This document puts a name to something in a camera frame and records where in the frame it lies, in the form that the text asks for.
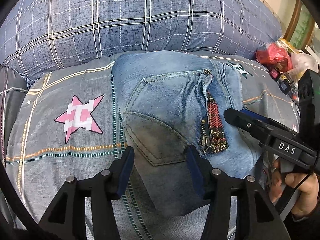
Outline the person's right hand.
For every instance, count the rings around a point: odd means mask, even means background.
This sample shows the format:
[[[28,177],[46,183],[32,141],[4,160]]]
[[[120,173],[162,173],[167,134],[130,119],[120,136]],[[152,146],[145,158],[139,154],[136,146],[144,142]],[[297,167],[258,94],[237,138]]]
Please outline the person's right hand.
[[[271,202],[276,202],[282,195],[283,189],[282,178],[280,174],[280,159],[273,162],[271,186],[269,191],[269,198]],[[285,177],[285,184],[291,188],[295,188],[307,175],[303,173],[289,173]],[[292,215],[296,219],[302,219],[310,215],[318,205],[319,182],[316,174],[308,177],[302,185],[297,189],[300,191],[300,197],[297,199],[295,205],[291,209]]]

